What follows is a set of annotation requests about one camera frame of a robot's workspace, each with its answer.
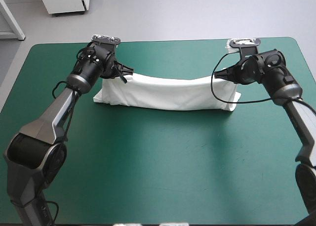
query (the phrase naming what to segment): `white cloth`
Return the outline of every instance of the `white cloth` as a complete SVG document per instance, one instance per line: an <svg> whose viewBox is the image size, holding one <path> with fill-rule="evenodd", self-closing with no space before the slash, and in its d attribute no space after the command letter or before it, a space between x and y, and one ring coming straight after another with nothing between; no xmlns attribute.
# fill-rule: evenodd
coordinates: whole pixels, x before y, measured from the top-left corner
<svg viewBox="0 0 316 226"><path fill-rule="evenodd" d="M110 105L138 106L163 110L223 109L233 111L236 104L218 101L211 92L211 76L193 79L161 79L140 74L125 76L127 84L120 78L104 79L94 102ZM215 94L227 101L238 101L240 93L236 84L222 79L213 79Z"/></svg>

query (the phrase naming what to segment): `green tabletop surface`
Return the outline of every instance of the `green tabletop surface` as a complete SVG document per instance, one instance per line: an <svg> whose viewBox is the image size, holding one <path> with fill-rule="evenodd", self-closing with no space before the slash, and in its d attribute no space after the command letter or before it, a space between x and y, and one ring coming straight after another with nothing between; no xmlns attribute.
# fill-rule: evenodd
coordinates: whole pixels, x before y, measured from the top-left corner
<svg viewBox="0 0 316 226"><path fill-rule="evenodd" d="M85 45L32 47L0 114L2 152L53 101L52 89ZM195 79L211 74L225 45L126 42L117 58L138 74ZM261 39L260 52L273 48L283 52L304 100L316 106L316 85L296 41ZM229 55L219 68L237 61L238 54ZM78 101L67 160L44 191L60 206L56 223L294 224L307 215L294 177L302 144L283 108L271 101L238 105L233 112L110 106L92 100L101 84L99 79ZM244 101L268 97L257 83L237 90ZM6 174L1 158L0 223L20 223L6 194Z"/></svg>

